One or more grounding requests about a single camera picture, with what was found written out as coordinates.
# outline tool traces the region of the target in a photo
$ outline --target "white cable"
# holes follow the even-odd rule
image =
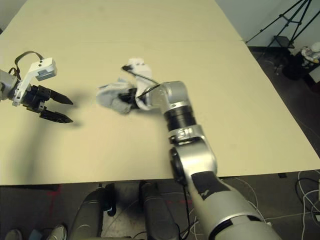
[[[132,205],[134,205],[135,203],[137,203],[138,200],[133,201],[129,206],[127,206],[122,212],[119,213],[118,216],[116,216],[113,221],[109,224],[109,226],[105,229],[105,232],[107,232],[109,230],[109,228],[112,226],[112,224],[114,224],[114,222],[120,217],[121,214],[123,214],[125,211],[127,211]]]
[[[320,175],[320,171],[318,171],[318,170],[313,170],[313,171],[315,171],[316,173],[318,173]]]
[[[273,217],[267,217],[265,220],[274,220],[274,219],[283,219],[283,218],[288,218],[288,217],[294,217],[294,216],[300,216],[303,215],[304,213],[296,213],[296,214],[290,214],[290,215],[283,215],[283,216],[273,216]]]
[[[197,234],[196,234],[196,223],[193,225],[193,231],[194,231],[194,237],[195,237],[195,240],[198,240],[197,238]]]
[[[302,172],[302,171],[298,172],[298,183],[299,183],[299,187],[300,187],[300,190],[301,190],[302,194],[305,195],[305,192],[304,192],[304,190],[302,189],[301,181],[300,181],[300,174],[301,174],[301,172]],[[311,203],[312,206],[314,206],[314,208],[315,208],[318,212],[320,212],[320,210],[314,205],[314,203],[310,200],[310,198],[308,198],[307,196],[306,196],[305,198],[309,201],[309,203]]]
[[[297,120],[298,122],[300,122],[303,126],[305,126],[307,129],[309,129],[311,132],[313,132],[314,135],[316,135],[319,139],[320,139],[320,136],[315,132],[315,130],[313,130],[311,127],[307,126],[306,124],[304,124],[303,121],[301,121],[299,118],[297,118],[296,116],[292,115],[295,120]]]
[[[191,213],[195,210],[195,208],[192,208],[189,212],[189,216],[191,215]]]
[[[312,193],[317,193],[317,192],[319,192],[319,190],[312,190],[312,191],[308,191],[306,194],[303,195],[303,216],[302,216],[301,240],[304,240],[304,235],[305,235],[305,230],[306,230],[305,217],[306,217],[306,199],[308,198],[307,195],[312,194]]]
[[[255,207],[258,208],[258,198],[257,198],[257,194],[256,194],[254,188],[249,183],[247,183],[245,180],[242,180],[241,178],[235,177],[234,179],[237,179],[238,181],[243,182],[251,189],[251,191],[253,192],[253,195],[255,197],[255,203],[256,203]]]
[[[263,216],[262,213],[259,211],[259,209],[256,207],[256,205],[254,205],[253,202],[251,202],[251,201],[248,201],[248,203],[250,203],[250,204],[255,208],[255,210],[257,211],[257,213],[260,214],[260,216],[262,217],[263,221],[264,221],[265,223],[267,223],[266,220],[265,220],[265,218],[264,218],[264,216]]]

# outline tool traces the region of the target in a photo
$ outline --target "table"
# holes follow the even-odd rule
[[[28,0],[0,35],[0,68],[34,50],[58,75],[40,84],[59,124],[1,102],[0,184],[172,178],[166,122],[156,110],[123,116],[96,104],[97,87],[142,57],[159,82],[183,81],[219,176],[319,169],[303,132],[213,0]],[[27,71],[35,56],[21,61]]]

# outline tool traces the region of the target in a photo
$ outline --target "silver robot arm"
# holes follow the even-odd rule
[[[154,85],[138,98],[160,108],[167,121],[174,178],[188,188],[207,239],[281,239],[237,190],[217,177],[216,157],[181,81]]]

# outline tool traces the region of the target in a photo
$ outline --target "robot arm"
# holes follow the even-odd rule
[[[36,77],[38,81],[42,81],[57,74],[56,64],[52,58],[43,58],[37,53],[38,56],[41,56],[40,61],[34,62],[24,79],[20,79],[18,61],[28,53],[35,52],[29,51],[17,57],[15,61],[17,69],[12,68],[15,70],[15,75],[0,70],[0,101],[9,99],[12,101],[12,105],[16,107],[22,104],[27,110],[40,113],[40,118],[49,121],[72,123],[73,121],[66,115],[49,111],[45,106],[45,102],[50,98],[62,104],[72,105],[73,102],[68,97],[44,86],[30,84],[33,77]]]
[[[173,145],[170,162],[174,178],[188,188],[207,239],[279,240],[248,201],[217,177],[216,157],[196,122],[186,86],[181,81],[154,82],[150,76],[140,75],[143,61],[131,62],[122,69],[134,75],[137,82],[144,81],[144,89],[137,84],[137,88],[122,91],[117,98],[143,110],[161,110]]]

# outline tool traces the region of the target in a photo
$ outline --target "black cable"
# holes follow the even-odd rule
[[[298,179],[298,180],[295,182],[295,187],[294,187],[295,193],[296,193],[298,199],[300,200],[301,204],[304,204],[302,198],[299,196],[299,193],[298,193],[298,184],[299,184],[299,182],[300,182],[301,180],[309,180],[309,181],[312,181],[312,182],[314,182],[314,183],[317,183],[318,185],[319,185],[319,182],[318,182],[317,180],[314,180],[314,179],[309,178],[309,177],[301,177],[300,179]],[[311,209],[308,208],[307,205],[306,205],[305,207],[306,207],[306,209],[307,209],[309,212],[311,212]]]
[[[160,86],[160,84],[150,87],[148,90],[146,90],[143,93],[141,93],[137,98],[141,99],[144,95],[146,95],[147,93],[150,93],[152,90],[156,89],[159,86]]]
[[[126,71],[127,73],[129,74],[132,74],[133,76],[138,76],[140,78],[143,78],[143,79],[146,79],[146,80],[149,80],[150,82],[153,82],[154,84],[159,84],[157,81],[153,80],[152,78],[149,78],[149,77],[146,77],[146,76],[143,76],[143,75],[140,75],[138,73],[135,73],[132,70],[131,66],[130,65],[124,65],[122,68],[121,68],[123,71]]]
[[[146,234],[146,233],[147,233],[147,231],[138,232],[136,235],[134,235],[133,239],[135,239],[140,234]]]
[[[190,216],[189,216],[189,205],[188,205],[188,198],[187,198],[187,191],[186,191],[186,188],[183,187],[183,195],[184,195],[184,200],[185,200],[185,210],[186,210],[186,216],[187,216],[187,220],[188,220],[188,229],[187,229],[187,232],[186,232],[186,235],[185,237],[181,237],[180,234],[180,240],[186,240],[189,236],[189,233],[190,233]]]
[[[9,70],[9,73],[11,73],[11,71],[14,70],[14,76],[16,76],[19,80],[21,80],[21,76],[20,76],[20,68],[19,68],[19,66],[18,66],[18,62],[19,62],[24,56],[26,56],[26,55],[28,55],[28,54],[36,54],[40,60],[43,60],[43,59],[44,59],[44,57],[43,57],[41,54],[39,54],[39,53],[37,53],[37,52],[35,52],[35,51],[26,51],[26,52],[22,53],[21,55],[17,56],[16,59],[14,60],[15,68],[12,67],[12,68]]]

